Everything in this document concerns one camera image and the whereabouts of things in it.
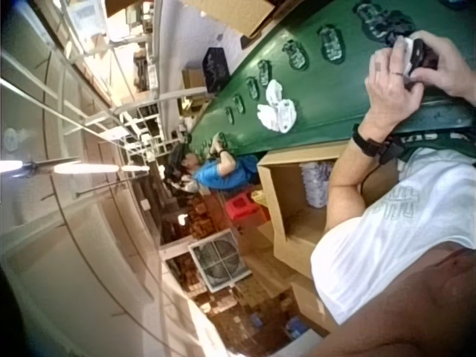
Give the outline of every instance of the person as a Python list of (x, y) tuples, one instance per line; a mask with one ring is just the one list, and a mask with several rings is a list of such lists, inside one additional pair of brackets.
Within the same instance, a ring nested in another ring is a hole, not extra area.
[(178, 144), (169, 156), (169, 164), (177, 170), (190, 174), (199, 184), (214, 190), (232, 190), (257, 177), (257, 157), (244, 155), (234, 158), (223, 148), (219, 133), (213, 137), (210, 154), (202, 163), (198, 156), (188, 149), (187, 144)]
[(179, 170), (169, 164), (166, 165), (164, 169), (164, 182), (176, 190), (181, 190), (187, 193), (199, 192), (199, 185), (192, 176), (182, 174)]
[[(424, 84), (476, 106), (476, 73), (454, 44), (414, 33), (439, 57), (405, 86), (405, 41), (370, 58), (360, 136), (381, 143), (422, 102)], [(329, 180), (327, 226), (312, 253), (316, 290), (341, 325), (311, 356), (476, 356), (476, 160), (420, 147), (399, 183), (366, 208), (376, 165), (352, 139)]]

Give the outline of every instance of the white t-shirt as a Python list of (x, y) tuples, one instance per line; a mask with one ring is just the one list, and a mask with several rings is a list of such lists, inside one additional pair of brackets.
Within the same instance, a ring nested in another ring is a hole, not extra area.
[(474, 162), (452, 150), (418, 149), (389, 193), (322, 238), (312, 276), (338, 324), (435, 245), (476, 249)]

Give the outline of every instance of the watch strap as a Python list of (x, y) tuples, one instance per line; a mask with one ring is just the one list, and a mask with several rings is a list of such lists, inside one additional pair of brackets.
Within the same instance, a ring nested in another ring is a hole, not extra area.
[(361, 148), (362, 152), (371, 158), (375, 158), (385, 147), (383, 143), (378, 143), (372, 139), (365, 140), (358, 132), (358, 124), (354, 126), (352, 139)]

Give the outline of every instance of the black box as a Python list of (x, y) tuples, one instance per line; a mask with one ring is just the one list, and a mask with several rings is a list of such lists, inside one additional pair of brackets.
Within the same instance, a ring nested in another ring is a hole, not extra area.
[(208, 93), (218, 93), (230, 80), (223, 48), (210, 47), (202, 62)]

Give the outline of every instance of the red stool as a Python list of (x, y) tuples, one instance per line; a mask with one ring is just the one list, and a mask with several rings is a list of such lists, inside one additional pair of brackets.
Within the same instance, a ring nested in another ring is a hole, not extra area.
[(226, 213), (232, 221), (249, 216), (260, 209), (260, 206), (251, 200), (250, 195), (250, 192), (245, 191), (225, 203)]

